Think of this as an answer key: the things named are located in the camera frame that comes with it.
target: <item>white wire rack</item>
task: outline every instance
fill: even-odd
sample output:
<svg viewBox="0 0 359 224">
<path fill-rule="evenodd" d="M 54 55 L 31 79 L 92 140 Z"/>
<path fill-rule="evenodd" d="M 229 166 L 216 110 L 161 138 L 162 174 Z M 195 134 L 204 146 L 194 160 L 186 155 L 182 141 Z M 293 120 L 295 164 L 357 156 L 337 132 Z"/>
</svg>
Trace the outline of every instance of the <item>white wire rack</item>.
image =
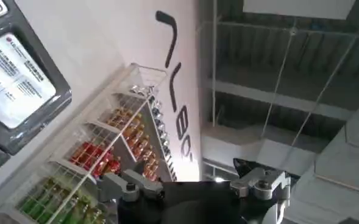
<svg viewBox="0 0 359 224">
<path fill-rule="evenodd" d="M 137 162 L 123 136 L 134 119 L 142 117 L 142 122 L 149 123 L 146 132 L 155 138 L 151 144 L 162 156 L 148 100 L 157 92 L 166 72 L 136 64 L 130 68 L 112 92 L 92 101 L 92 110 L 82 112 L 86 114 L 84 122 L 53 149 L 47 163 L 17 191 L 15 207 L 28 219 L 37 223 L 58 222 L 76 197 L 91 208 L 97 207 L 95 178 L 103 172 L 105 161 L 120 156 L 121 170 L 133 169 Z M 165 173 L 171 179 L 168 168 Z"/>
</svg>

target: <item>logo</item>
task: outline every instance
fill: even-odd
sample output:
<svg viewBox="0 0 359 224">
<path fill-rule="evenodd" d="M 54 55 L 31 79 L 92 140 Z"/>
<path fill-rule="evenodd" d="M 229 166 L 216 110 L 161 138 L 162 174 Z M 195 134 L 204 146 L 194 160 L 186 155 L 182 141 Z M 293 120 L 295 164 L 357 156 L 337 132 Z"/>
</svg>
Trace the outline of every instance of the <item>logo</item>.
<svg viewBox="0 0 359 224">
<path fill-rule="evenodd" d="M 162 11 L 157 11 L 155 14 L 155 18 L 158 22 L 169 25 L 172 28 L 171 45 L 169 47 L 165 61 L 165 67 L 169 68 L 171 57 L 172 54 L 174 53 L 177 36 L 178 36 L 177 23 L 174 17 Z M 172 109 L 174 110 L 174 113 L 176 113 L 178 109 L 177 101 L 175 97 L 174 81 L 181 67 L 182 67 L 182 63 L 178 62 L 169 80 L 169 93 L 170 93 Z M 187 133 L 189 122 L 188 122 L 188 113 L 187 113 L 186 105 L 182 105 L 181 109 L 177 113 L 176 127 L 177 127 L 178 139 L 179 141 L 182 142 L 180 147 L 180 153 L 182 155 L 182 159 L 189 159 L 191 162 L 193 162 L 193 153 L 191 152 L 191 138 L 190 135 Z"/>
</svg>

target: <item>bottle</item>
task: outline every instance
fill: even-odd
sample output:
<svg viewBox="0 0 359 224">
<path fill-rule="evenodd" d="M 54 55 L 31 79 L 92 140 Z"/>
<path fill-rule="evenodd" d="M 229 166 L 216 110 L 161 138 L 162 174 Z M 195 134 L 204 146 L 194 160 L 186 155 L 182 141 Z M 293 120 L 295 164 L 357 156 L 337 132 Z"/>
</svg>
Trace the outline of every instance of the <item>bottle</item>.
<svg viewBox="0 0 359 224">
<path fill-rule="evenodd" d="M 149 179 L 150 179 L 151 181 L 156 181 L 156 179 L 157 179 L 156 173 L 153 173 L 153 174 L 149 177 Z"/>
<path fill-rule="evenodd" d="M 56 212 L 57 208 L 62 204 L 63 200 L 68 196 L 69 191 L 66 189 L 60 189 L 58 194 L 54 194 L 51 201 L 48 203 L 44 212 L 39 216 L 37 222 L 39 224 L 45 224 Z"/>
<path fill-rule="evenodd" d="M 63 224 L 78 224 L 84 218 L 84 215 L 88 209 L 88 204 L 79 200 L 72 211 L 67 215 Z"/>
<path fill-rule="evenodd" d="M 156 100 L 155 102 L 152 103 L 152 107 L 154 109 L 158 109 L 158 110 L 161 110 L 162 108 L 162 103 L 159 101 L 159 100 Z"/>
<path fill-rule="evenodd" d="M 101 176 L 104 173 L 104 170 L 110 160 L 113 159 L 113 155 L 108 151 L 104 157 L 101 159 L 101 161 L 97 164 L 94 171 L 92 171 L 92 176 L 95 178 Z"/>
<path fill-rule="evenodd" d="M 144 160 L 144 161 L 147 161 L 149 159 L 149 157 L 153 154 L 153 146 L 149 146 L 149 147 L 146 147 L 144 150 L 143 150 L 143 154 L 141 156 L 141 159 Z"/>
<path fill-rule="evenodd" d="M 101 214 L 94 222 L 94 224 L 106 224 L 105 217 Z"/>
<path fill-rule="evenodd" d="M 106 124 L 115 127 L 117 123 L 121 122 L 121 119 L 123 119 L 124 115 L 125 115 L 125 109 L 122 107 L 117 108 L 114 110 L 113 115 L 106 121 Z"/>
<path fill-rule="evenodd" d="M 77 195 L 73 195 L 72 198 L 67 202 L 64 208 L 57 214 L 55 219 L 53 220 L 53 224 L 62 224 L 67 218 L 68 214 L 71 213 L 72 209 L 75 207 L 77 202 L 79 201 L 79 197 Z"/>
<path fill-rule="evenodd" d="M 117 157 L 116 159 L 111 159 L 105 168 L 105 173 L 115 173 L 119 174 L 121 171 L 121 157 Z"/>
<path fill-rule="evenodd" d="M 52 189 L 53 185 L 55 185 L 55 183 L 52 178 L 44 179 L 28 193 L 25 199 L 18 206 L 19 210 L 28 214 L 30 210 L 37 205 L 40 198 L 47 193 L 47 189 Z"/>
<path fill-rule="evenodd" d="M 141 153 L 143 152 L 143 150 L 145 149 L 145 147 L 147 147 L 147 145 L 149 144 L 149 136 L 145 136 L 138 144 L 137 146 L 132 150 L 133 154 L 136 157 L 136 160 L 139 159 L 139 157 L 141 156 Z"/>
<path fill-rule="evenodd" d="M 71 159 L 69 159 L 70 162 L 79 165 L 79 158 L 86 152 L 86 150 L 89 148 L 90 143 L 88 142 L 83 142 L 83 144 L 81 146 L 79 146 L 76 151 L 73 153 L 73 155 L 71 156 Z"/>
<path fill-rule="evenodd" d="M 150 170 L 152 168 L 153 165 L 158 165 L 158 161 L 153 158 L 153 157 L 150 157 L 148 162 L 145 164 L 145 170 Z"/>
<path fill-rule="evenodd" d="M 132 136 L 135 130 L 143 130 L 143 129 L 144 129 L 144 125 L 141 124 L 141 121 L 139 119 L 135 118 L 123 133 L 125 140 L 126 141 L 129 140 L 129 138 Z"/>
<path fill-rule="evenodd" d="M 97 218 L 102 214 L 102 211 L 96 208 L 90 208 L 86 212 L 86 216 L 82 224 L 94 224 L 97 221 Z"/>
<path fill-rule="evenodd" d="M 32 219 L 37 220 L 43 214 L 46 207 L 49 206 L 52 197 L 55 194 L 58 194 L 60 190 L 61 188 L 57 184 L 52 188 L 45 189 L 44 195 L 37 201 L 36 205 L 29 211 L 28 215 L 32 217 Z"/>
<path fill-rule="evenodd" d="M 90 170 L 95 161 L 102 155 L 103 152 L 103 149 L 92 145 L 80 157 L 79 164 L 82 165 L 85 170 Z"/>
<path fill-rule="evenodd" d="M 128 141 L 126 141 L 131 150 L 135 147 L 135 145 L 143 136 L 143 134 L 144 134 L 143 130 L 138 130 L 135 135 L 133 135 Z"/>
</svg>

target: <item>display screen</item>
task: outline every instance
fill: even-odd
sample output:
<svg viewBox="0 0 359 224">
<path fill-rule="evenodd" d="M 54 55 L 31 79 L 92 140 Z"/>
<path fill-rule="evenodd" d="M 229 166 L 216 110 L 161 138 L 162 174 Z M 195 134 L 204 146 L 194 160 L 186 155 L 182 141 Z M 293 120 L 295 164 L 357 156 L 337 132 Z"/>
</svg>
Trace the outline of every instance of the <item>display screen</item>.
<svg viewBox="0 0 359 224">
<path fill-rule="evenodd" d="M 0 122 L 19 126 L 52 98 L 56 89 L 16 36 L 0 37 Z"/>
</svg>

